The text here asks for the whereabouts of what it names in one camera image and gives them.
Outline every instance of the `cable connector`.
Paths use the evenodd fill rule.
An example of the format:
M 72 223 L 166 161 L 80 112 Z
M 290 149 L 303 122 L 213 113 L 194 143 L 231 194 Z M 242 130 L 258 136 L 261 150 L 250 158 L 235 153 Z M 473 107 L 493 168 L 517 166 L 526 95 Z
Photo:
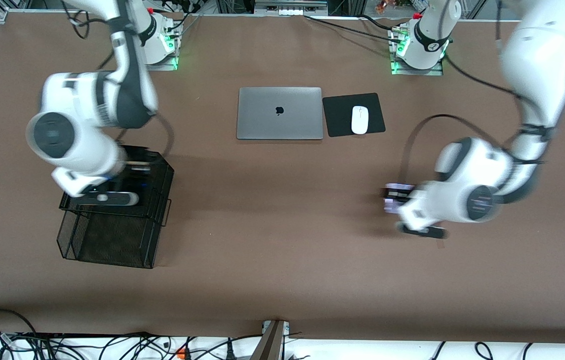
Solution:
M 226 360 L 236 360 L 236 355 L 234 354 L 234 345 L 232 345 L 232 339 L 228 338 L 227 342 L 227 357 Z

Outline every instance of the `table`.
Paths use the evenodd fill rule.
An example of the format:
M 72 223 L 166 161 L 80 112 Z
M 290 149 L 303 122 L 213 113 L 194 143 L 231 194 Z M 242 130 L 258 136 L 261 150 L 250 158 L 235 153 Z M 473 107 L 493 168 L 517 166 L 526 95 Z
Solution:
M 63 14 L 11 13 L 0 25 L 1 307 L 55 333 L 227 337 L 282 318 L 307 338 L 565 342 L 565 115 L 530 198 L 489 223 L 445 224 L 444 243 L 401 234 L 379 194 L 413 127 L 455 114 L 504 141 L 516 106 L 447 65 L 442 77 L 391 75 L 384 41 L 299 16 L 204 16 L 184 36 L 180 68 L 151 74 L 176 131 L 157 267 L 63 260 L 61 191 L 25 126 L 47 76 L 92 71 L 107 56 L 106 31 L 94 24 L 83 41 Z M 504 85 L 493 23 L 461 22 L 453 37 L 459 66 Z M 376 92 L 387 131 L 238 141 L 238 91 L 253 86 Z M 431 179 L 443 146 L 470 134 L 451 120 L 431 123 L 408 180 Z M 161 150 L 166 135 L 151 121 L 124 140 Z M 25 330 L 4 316 L 0 328 Z

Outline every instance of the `black metal box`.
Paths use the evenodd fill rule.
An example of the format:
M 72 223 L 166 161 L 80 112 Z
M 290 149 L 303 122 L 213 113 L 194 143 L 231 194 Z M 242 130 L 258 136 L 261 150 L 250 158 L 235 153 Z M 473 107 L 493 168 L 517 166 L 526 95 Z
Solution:
M 132 206 L 84 205 L 64 193 L 58 247 L 63 258 L 151 269 L 161 228 L 169 216 L 174 169 L 157 152 L 124 146 L 127 166 L 112 191 L 138 194 Z

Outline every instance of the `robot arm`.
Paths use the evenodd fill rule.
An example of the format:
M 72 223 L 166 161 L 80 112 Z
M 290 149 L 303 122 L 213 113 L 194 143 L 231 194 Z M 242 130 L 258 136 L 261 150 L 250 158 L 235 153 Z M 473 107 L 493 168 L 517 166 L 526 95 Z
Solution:
M 134 11 L 140 0 L 70 3 L 107 22 L 118 68 L 49 76 L 40 112 L 29 122 L 26 137 L 39 157 L 57 166 L 52 177 L 58 185 L 79 197 L 125 166 L 125 151 L 99 128 L 141 128 L 156 111 L 158 100 L 137 33 L 137 15 L 147 14 L 145 9 Z
M 501 55 L 505 79 L 520 102 L 522 126 L 511 150 L 476 137 L 446 146 L 438 157 L 438 179 L 409 193 L 397 212 L 406 233 L 427 237 L 440 221 L 483 223 L 501 204 L 524 199 L 537 180 L 565 107 L 565 1 L 510 0 L 520 11 Z

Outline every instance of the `wire basket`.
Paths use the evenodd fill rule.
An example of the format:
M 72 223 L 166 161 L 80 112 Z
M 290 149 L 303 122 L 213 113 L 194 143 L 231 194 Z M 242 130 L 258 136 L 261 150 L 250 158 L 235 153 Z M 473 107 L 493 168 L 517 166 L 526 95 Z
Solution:
M 64 193 L 59 208 L 65 215 L 57 237 L 63 258 L 153 268 L 161 228 L 169 217 L 174 169 L 157 152 L 138 146 L 124 148 L 128 159 L 147 164 L 144 171 L 123 171 L 122 188 L 138 194 L 138 203 L 84 205 Z

